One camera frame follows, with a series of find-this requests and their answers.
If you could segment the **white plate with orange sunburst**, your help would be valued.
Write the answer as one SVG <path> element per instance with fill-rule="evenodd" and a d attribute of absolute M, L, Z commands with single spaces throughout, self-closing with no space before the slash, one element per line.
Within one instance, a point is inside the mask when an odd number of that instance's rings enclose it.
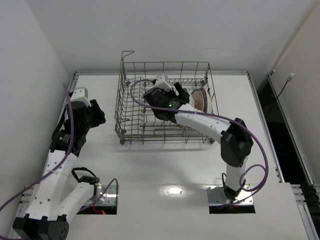
<path fill-rule="evenodd" d="M 199 89 L 195 89 L 191 96 L 193 98 L 194 108 L 200 110 L 202 112 L 208 112 L 208 97 L 206 90 L 201 87 Z"/>

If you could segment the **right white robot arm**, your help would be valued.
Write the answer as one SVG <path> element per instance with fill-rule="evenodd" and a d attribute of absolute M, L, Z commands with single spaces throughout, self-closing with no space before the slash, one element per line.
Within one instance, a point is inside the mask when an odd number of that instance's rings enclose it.
<path fill-rule="evenodd" d="M 235 123 L 196 111 L 189 104 L 190 95 L 179 83 L 174 84 L 178 94 L 166 82 L 158 83 L 154 79 L 152 84 L 153 87 L 144 93 L 143 98 L 152 107 L 157 119 L 184 125 L 220 144 L 220 155 L 226 163 L 224 195 L 228 200 L 235 201 L 246 182 L 241 176 L 245 173 L 247 158 L 253 146 L 251 136 Z"/>

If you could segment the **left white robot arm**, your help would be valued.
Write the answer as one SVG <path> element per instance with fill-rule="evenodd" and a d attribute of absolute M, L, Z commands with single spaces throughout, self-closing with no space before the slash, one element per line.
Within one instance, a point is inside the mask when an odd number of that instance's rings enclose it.
<path fill-rule="evenodd" d="M 60 121 L 64 128 L 52 137 L 44 179 L 40 181 L 24 216 L 13 221 L 13 230 L 23 240 L 66 239 L 72 219 L 85 202 L 97 195 L 100 179 L 91 173 L 76 177 L 74 190 L 64 200 L 61 199 L 69 174 L 76 176 L 77 168 L 73 165 L 86 143 L 87 133 L 105 123 L 105 114 L 95 99 L 88 104 L 72 100 L 66 111 L 68 118 Z"/>

